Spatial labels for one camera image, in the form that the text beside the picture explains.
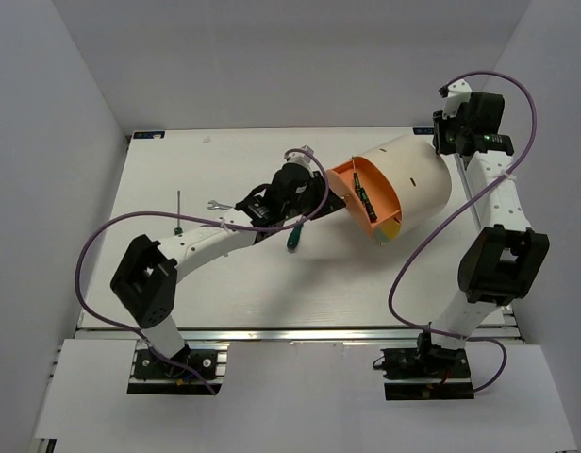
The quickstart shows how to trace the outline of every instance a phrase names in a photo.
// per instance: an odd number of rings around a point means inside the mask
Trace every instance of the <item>wrench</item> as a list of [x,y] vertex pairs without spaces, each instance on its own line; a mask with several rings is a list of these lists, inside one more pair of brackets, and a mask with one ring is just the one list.
[[230,206],[230,205],[222,205],[221,203],[218,203],[215,200],[210,200],[208,202],[207,209],[208,210],[232,210],[232,209],[234,209],[234,207]]

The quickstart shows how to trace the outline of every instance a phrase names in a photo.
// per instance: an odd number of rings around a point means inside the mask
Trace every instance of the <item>gray wall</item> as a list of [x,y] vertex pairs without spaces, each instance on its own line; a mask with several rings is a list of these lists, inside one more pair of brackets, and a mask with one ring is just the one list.
[[437,87],[491,69],[529,0],[54,3],[129,133],[428,125]]
[[[496,69],[537,102],[539,135],[517,183],[527,217],[551,240],[530,295],[514,308],[526,338],[542,345],[581,451],[581,1],[532,2]],[[503,130],[523,149],[528,110],[505,86],[490,80],[486,90],[507,94]]]
[[0,0],[0,453],[26,451],[125,139],[49,0]]

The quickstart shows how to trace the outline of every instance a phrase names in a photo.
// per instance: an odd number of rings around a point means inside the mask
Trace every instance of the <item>silver wrench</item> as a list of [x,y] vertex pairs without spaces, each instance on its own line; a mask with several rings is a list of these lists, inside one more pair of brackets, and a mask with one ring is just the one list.
[[209,210],[232,210],[234,209],[233,206],[230,205],[222,205],[221,203],[218,203],[215,200],[210,200],[208,202],[208,207]]

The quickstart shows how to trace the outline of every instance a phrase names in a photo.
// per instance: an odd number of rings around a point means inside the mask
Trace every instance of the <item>cable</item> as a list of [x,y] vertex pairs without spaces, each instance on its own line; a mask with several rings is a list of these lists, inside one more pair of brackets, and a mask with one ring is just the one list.
[[515,171],[515,169],[517,169],[517,167],[519,167],[519,165],[521,165],[523,160],[527,157],[530,149],[532,148],[532,145],[534,144],[534,140],[536,139],[536,132],[538,130],[538,114],[536,112],[536,104],[534,103],[534,99],[533,99],[531,93],[529,92],[529,90],[526,89],[526,87],[519,80],[511,77],[510,75],[497,73],[495,71],[486,71],[486,70],[484,70],[484,71],[472,71],[472,72],[465,73],[463,75],[459,75],[458,77],[453,78],[448,83],[446,83],[444,87],[448,87],[449,85],[453,84],[457,80],[460,80],[461,78],[466,78],[466,77],[470,77],[470,76],[496,76],[496,77],[502,78],[502,79],[512,83],[513,85],[517,86],[517,88],[519,88],[521,90],[521,92],[525,95],[525,98],[527,99],[527,103],[529,104],[529,108],[531,109],[531,115],[532,115],[532,120],[531,120],[532,126],[531,126],[531,132],[529,135],[529,140],[527,141],[527,144],[525,145],[525,149],[523,150],[521,155],[506,169],[506,172],[504,174],[498,176],[487,187],[485,187],[483,190],[481,190],[481,192],[476,194],[473,198],[471,198],[464,205],[462,205],[460,208],[458,208],[453,214],[451,214],[447,219],[445,219],[437,228],[435,228],[435,230],[423,241],[423,243],[421,243],[418,247],[416,247],[416,250],[414,250],[414,252],[412,252],[410,257],[406,260],[406,262],[402,266],[402,269],[400,269],[400,272],[397,274],[397,277],[395,278],[395,280],[393,281],[393,284],[391,285],[391,289],[390,289],[389,297],[388,297],[388,305],[389,305],[389,310],[390,310],[391,314],[393,315],[393,317],[408,327],[417,328],[417,329],[423,330],[425,332],[434,333],[437,335],[443,335],[446,337],[465,339],[468,342],[490,342],[490,343],[497,344],[502,349],[503,361],[502,361],[500,368],[498,369],[496,374],[493,377],[491,377],[491,379],[488,382],[475,388],[473,390],[473,392],[475,393],[475,392],[480,392],[484,389],[487,389],[491,384],[493,384],[500,377],[500,375],[505,370],[506,360],[507,360],[507,352],[506,352],[506,348],[504,347],[504,345],[493,338],[480,338],[480,337],[465,338],[464,336],[456,334],[456,333],[436,330],[436,329],[433,329],[429,326],[420,326],[420,325],[413,323],[411,321],[408,321],[406,318],[402,317],[395,310],[395,308],[393,306],[393,297],[395,296],[395,292],[397,291],[397,287],[399,286],[400,281],[402,280],[402,277],[404,276],[404,274],[406,273],[406,271],[408,270],[408,268],[410,267],[412,262],[414,262],[416,260],[416,258],[421,254],[421,252],[423,252],[423,250],[448,225],[450,225],[462,212],[464,212],[465,210],[470,208],[472,205],[474,205],[484,195],[486,195],[487,193],[491,192],[496,187],[498,187],[499,184],[501,184],[510,174],[512,174]]
[[293,224],[286,225],[286,226],[275,226],[275,227],[257,227],[257,226],[240,226],[240,225],[235,225],[235,224],[222,224],[222,222],[217,221],[217,220],[201,219],[200,217],[192,217],[189,215],[180,215],[180,214],[176,214],[176,213],[172,213],[172,212],[162,212],[162,211],[158,211],[158,210],[141,210],[141,211],[137,211],[137,212],[129,212],[128,214],[123,214],[123,215],[119,215],[117,217],[114,217],[113,219],[110,219],[108,222],[106,222],[105,224],[98,227],[91,234],[89,239],[85,242],[85,244],[81,248],[81,252],[79,253],[79,257],[76,261],[75,295],[76,295],[76,298],[77,298],[79,304],[83,308],[83,310],[85,310],[87,313],[89,313],[94,318],[99,319],[103,323],[106,323],[106,324],[109,324],[111,326],[118,327],[118,328],[121,328],[123,330],[127,330],[129,332],[135,333],[142,340],[144,340],[146,342],[146,344],[148,344],[150,351],[152,352],[152,354],[154,354],[155,357],[157,357],[157,359],[164,361],[165,363],[168,363],[172,366],[181,368],[183,370],[186,370],[186,371],[192,373],[198,380],[200,380],[203,384],[205,384],[207,389],[212,394],[216,394],[215,390],[213,390],[213,388],[208,384],[208,382],[196,370],[194,370],[193,368],[191,368],[190,366],[188,366],[185,363],[172,361],[171,359],[165,357],[160,352],[158,352],[152,345],[150,345],[148,338],[141,332],[141,329],[139,329],[138,327],[132,327],[130,325],[109,319],[106,316],[104,316],[104,315],[98,313],[97,311],[95,311],[94,309],[92,309],[87,304],[85,297],[83,297],[83,291],[81,290],[81,272],[83,270],[83,261],[85,260],[93,242],[106,229],[108,229],[109,227],[112,227],[114,224],[118,224],[119,222],[122,222],[123,220],[132,219],[134,217],[167,217],[167,218],[172,218],[172,219],[185,220],[188,222],[194,222],[194,223],[198,223],[198,224],[202,224],[202,225],[208,225],[211,227],[222,227],[223,225],[225,225],[226,227],[228,227],[230,229],[236,229],[236,230],[240,230],[240,231],[265,232],[265,233],[276,233],[278,231],[284,231],[286,229],[293,229],[299,225],[304,224],[309,219],[313,218],[324,207],[324,204],[326,203],[326,200],[328,199],[328,194],[330,193],[330,184],[328,182],[328,176],[326,175],[326,170],[324,169],[324,166],[311,153],[308,153],[307,151],[304,151],[302,149],[292,149],[291,151],[287,151],[284,154],[284,157],[286,158],[290,152],[301,153],[301,154],[305,154],[306,156],[309,156],[313,160],[313,162],[316,164],[316,166],[318,167],[320,172],[322,173],[322,178],[324,179],[324,196],[323,196],[320,204],[316,207],[316,209],[311,214],[306,215],[305,217],[299,219],[297,222],[295,222]]

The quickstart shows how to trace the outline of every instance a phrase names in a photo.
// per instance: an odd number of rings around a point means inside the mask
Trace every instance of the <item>white platform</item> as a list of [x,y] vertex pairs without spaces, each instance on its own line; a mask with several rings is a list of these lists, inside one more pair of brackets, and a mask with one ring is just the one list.
[[[135,342],[67,340],[36,436],[55,453],[554,453],[575,449],[539,346],[465,401],[385,401],[377,346],[232,344],[212,396],[129,395]],[[475,384],[498,348],[467,349]]]
[[[410,128],[195,130],[133,140],[113,215],[175,211],[176,191],[181,190],[183,213],[215,218],[219,214],[207,209],[209,199],[235,204],[257,184],[270,182],[287,149],[308,144],[330,168],[411,133]],[[380,247],[345,211],[308,223],[295,254],[286,251],[288,233],[279,233],[204,266],[178,285],[177,325],[211,329],[397,326],[387,308],[393,279],[410,252],[466,199],[455,160],[446,161],[453,178],[448,206],[406,236]],[[110,318],[133,323],[111,292],[110,279],[131,239],[142,233],[153,240],[168,237],[174,227],[174,220],[158,218],[133,219],[113,227],[91,282],[90,305]],[[400,285],[400,313],[426,323],[444,309],[457,290],[458,263],[475,236],[473,217],[467,212],[429,246]],[[485,324],[502,325],[501,313],[494,313]],[[86,315],[81,326],[104,325]]]

